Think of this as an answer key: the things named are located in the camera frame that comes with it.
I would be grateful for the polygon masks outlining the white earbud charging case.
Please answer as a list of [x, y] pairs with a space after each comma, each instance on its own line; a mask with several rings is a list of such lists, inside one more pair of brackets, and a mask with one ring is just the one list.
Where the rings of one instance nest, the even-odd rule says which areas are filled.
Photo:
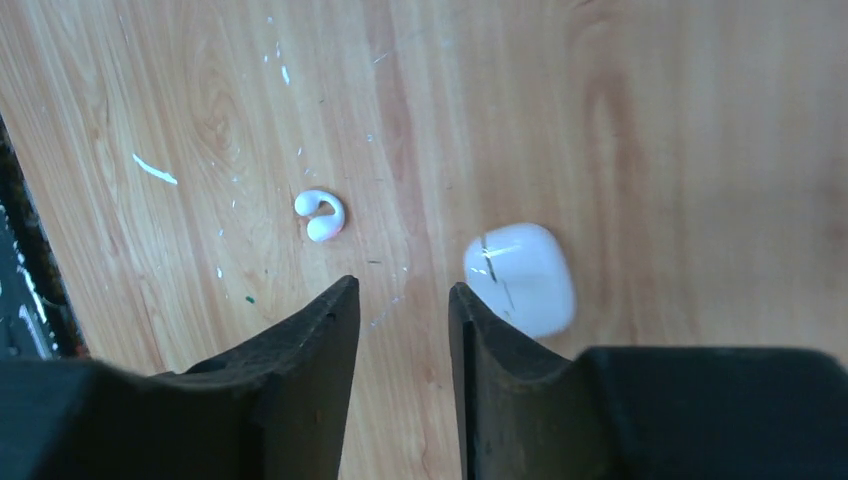
[[463, 271], [465, 283], [492, 312], [533, 339], [557, 335], [575, 318], [566, 256], [541, 225], [512, 224], [472, 240]]

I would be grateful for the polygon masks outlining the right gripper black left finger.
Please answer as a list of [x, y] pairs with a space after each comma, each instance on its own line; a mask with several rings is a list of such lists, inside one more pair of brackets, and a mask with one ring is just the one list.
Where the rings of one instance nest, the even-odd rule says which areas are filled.
[[346, 275], [182, 373], [95, 360], [1, 365], [5, 479], [334, 479], [361, 320]]

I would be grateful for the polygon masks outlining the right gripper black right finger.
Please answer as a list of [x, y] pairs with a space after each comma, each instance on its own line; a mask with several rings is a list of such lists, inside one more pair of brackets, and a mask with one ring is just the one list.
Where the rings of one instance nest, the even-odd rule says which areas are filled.
[[463, 283], [448, 310], [466, 479], [847, 475], [847, 372], [827, 354], [594, 346], [566, 359]]

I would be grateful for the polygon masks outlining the white ear clip earbud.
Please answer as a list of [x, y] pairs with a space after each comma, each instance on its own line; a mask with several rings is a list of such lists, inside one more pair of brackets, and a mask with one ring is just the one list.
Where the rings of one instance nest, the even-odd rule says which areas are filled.
[[[318, 214], [323, 205], [331, 208], [330, 214]], [[320, 243], [335, 237], [346, 224], [346, 211], [343, 202], [334, 194], [324, 190], [306, 190], [294, 201], [294, 210], [301, 217], [308, 217], [307, 236], [313, 242]]]

